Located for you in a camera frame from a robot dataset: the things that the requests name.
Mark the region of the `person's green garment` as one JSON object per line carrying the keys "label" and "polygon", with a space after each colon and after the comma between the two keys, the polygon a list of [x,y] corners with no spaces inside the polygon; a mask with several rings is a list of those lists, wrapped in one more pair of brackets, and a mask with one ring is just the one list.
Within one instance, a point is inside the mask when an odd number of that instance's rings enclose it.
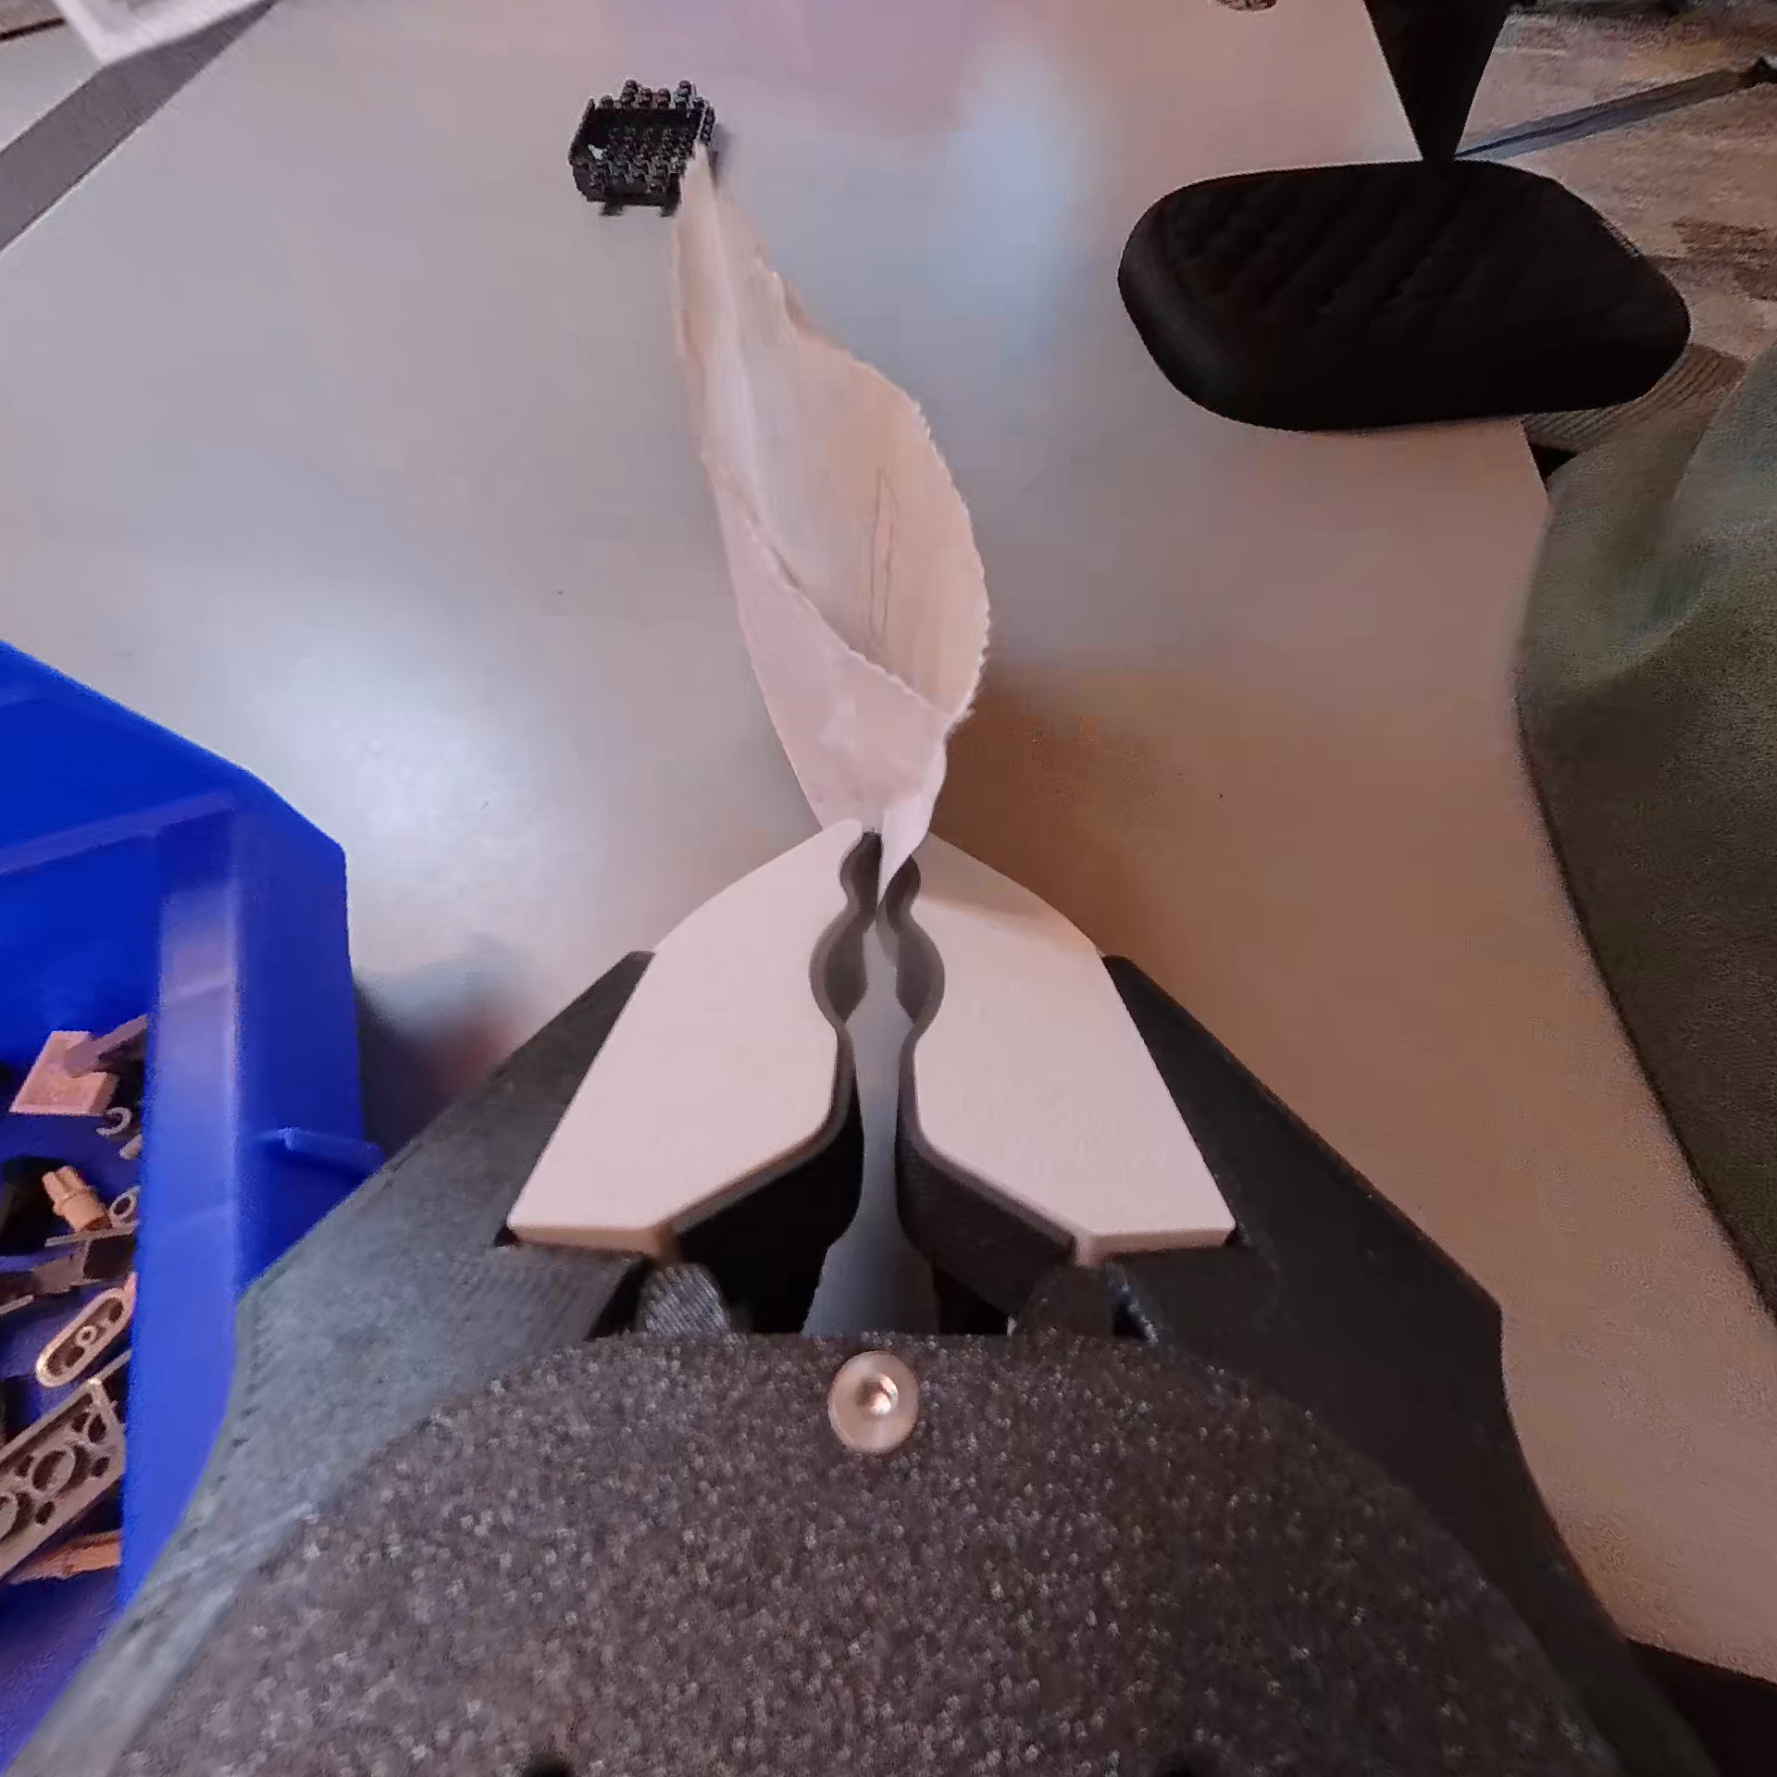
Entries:
{"label": "person's green garment", "polygon": [[1773,1314],[1773,349],[1555,474],[1514,699],[1619,1024]]}

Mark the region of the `white printed paper bag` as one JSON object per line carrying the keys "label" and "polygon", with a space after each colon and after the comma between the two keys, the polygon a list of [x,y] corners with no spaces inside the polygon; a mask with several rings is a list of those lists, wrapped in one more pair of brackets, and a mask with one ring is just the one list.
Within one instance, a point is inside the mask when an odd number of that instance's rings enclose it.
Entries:
{"label": "white printed paper bag", "polygon": [[700,150],[673,218],[692,433],[747,658],[820,830],[879,843],[879,886],[929,833],[977,696],[989,596],[927,415],[829,339]]}

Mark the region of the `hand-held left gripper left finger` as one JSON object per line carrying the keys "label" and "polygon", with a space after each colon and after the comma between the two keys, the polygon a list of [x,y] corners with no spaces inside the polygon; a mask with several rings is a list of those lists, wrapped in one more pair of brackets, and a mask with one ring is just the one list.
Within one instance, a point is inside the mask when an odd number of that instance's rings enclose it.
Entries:
{"label": "hand-held left gripper left finger", "polygon": [[877,859],[842,819],[655,946],[508,1213],[517,1240],[666,1256],[838,1133]]}

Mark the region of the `blue plastic bin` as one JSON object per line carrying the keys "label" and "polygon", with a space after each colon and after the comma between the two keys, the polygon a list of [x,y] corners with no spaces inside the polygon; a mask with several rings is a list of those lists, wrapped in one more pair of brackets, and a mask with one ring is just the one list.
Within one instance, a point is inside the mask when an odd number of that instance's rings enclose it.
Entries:
{"label": "blue plastic bin", "polygon": [[11,1105],[45,1042],[146,1018],[120,1577],[6,1588],[4,1665],[92,1646],[231,1393],[246,1289],[376,1164],[341,846],[248,772],[3,649],[4,1159],[122,1181],[92,1117]]}

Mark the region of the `pile of loose lego pieces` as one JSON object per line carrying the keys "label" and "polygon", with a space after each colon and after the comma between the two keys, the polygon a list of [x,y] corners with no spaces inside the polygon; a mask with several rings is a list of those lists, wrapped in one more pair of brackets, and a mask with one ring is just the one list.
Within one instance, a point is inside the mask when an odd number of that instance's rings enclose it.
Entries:
{"label": "pile of loose lego pieces", "polygon": [[4,1073],[3,1577],[120,1566],[147,1018]]}

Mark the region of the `black lego car chassis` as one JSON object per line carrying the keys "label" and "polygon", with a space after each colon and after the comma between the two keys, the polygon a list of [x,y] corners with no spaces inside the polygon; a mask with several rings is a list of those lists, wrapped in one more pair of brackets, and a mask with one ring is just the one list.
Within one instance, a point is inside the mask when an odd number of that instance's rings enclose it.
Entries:
{"label": "black lego car chassis", "polygon": [[626,81],[591,99],[569,141],[575,190],[602,215],[649,209],[673,215],[686,172],[719,172],[722,130],[715,105],[692,81],[648,87]]}

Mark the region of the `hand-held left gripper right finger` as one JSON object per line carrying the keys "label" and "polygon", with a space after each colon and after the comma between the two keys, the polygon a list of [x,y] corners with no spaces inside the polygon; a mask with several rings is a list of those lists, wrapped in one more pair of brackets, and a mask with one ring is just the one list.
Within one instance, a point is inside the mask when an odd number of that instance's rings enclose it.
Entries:
{"label": "hand-held left gripper right finger", "polygon": [[1220,1249],[1235,1218],[1099,948],[929,835],[885,906],[919,1156],[1077,1263]]}

